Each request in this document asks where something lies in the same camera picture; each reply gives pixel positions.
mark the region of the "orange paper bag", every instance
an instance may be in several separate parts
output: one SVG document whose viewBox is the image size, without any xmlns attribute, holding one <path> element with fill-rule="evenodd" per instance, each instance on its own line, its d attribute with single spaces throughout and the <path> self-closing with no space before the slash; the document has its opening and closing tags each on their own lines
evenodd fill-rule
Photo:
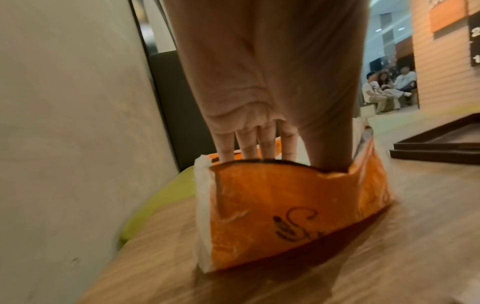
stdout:
<svg viewBox="0 0 480 304">
<path fill-rule="evenodd" d="M 270 257 L 357 223 L 388 206 L 393 193 L 373 131 L 356 121 L 348 173 L 322 173 L 295 162 L 195 162 L 194 256 L 210 272 Z M 300 144 L 299 156 L 306 157 Z"/>
</svg>

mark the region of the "seated person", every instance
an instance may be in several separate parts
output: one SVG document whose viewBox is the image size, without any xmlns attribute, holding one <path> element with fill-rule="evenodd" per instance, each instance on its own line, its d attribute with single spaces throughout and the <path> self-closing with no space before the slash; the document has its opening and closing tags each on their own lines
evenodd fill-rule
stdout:
<svg viewBox="0 0 480 304">
<path fill-rule="evenodd" d="M 410 71 L 409 67 L 403 67 L 400 75 L 395 79 L 395 89 L 402 92 L 411 92 L 417 88 L 417 74 Z"/>
<path fill-rule="evenodd" d="M 367 82 L 362 86 L 361 91 L 366 103 L 377 104 L 376 113 L 382 114 L 395 109 L 395 97 L 384 93 L 378 83 L 378 74 L 370 72 L 366 76 Z"/>
<path fill-rule="evenodd" d="M 387 72 L 380 73 L 380 76 L 378 77 L 378 86 L 384 93 L 391 94 L 395 98 L 400 98 L 402 96 L 410 97 L 412 95 L 410 92 L 397 90 L 394 82 L 390 79 L 390 76 Z"/>
</svg>

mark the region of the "dark brown tray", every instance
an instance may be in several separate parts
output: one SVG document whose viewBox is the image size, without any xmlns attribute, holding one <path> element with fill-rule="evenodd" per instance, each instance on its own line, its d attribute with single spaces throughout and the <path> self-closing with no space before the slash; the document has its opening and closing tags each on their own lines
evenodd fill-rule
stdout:
<svg viewBox="0 0 480 304">
<path fill-rule="evenodd" d="M 397 159 L 480 165 L 480 113 L 475 113 L 393 145 Z"/>
</svg>

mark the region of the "hand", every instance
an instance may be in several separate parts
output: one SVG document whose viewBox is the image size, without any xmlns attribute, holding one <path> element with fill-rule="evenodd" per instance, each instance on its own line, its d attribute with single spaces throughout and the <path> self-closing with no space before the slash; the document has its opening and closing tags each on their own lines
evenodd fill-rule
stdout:
<svg viewBox="0 0 480 304">
<path fill-rule="evenodd" d="M 296 159 L 299 134 L 312 166 L 349 167 L 367 0 L 164 3 L 221 162 L 234 159 L 234 134 L 244 158 L 257 142 L 273 158 L 278 122 L 283 159 Z"/>
</svg>

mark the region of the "wooden table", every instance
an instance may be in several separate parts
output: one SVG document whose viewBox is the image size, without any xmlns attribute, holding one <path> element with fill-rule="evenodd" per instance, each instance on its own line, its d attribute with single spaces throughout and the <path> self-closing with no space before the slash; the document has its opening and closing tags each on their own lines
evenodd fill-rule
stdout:
<svg viewBox="0 0 480 304">
<path fill-rule="evenodd" d="M 420 129 L 379 138 L 389 145 Z M 403 194 L 376 218 L 219 273 L 192 261 L 195 200 L 170 204 L 80 303 L 450 303 L 480 271 L 480 166 L 392 162 Z"/>
</svg>

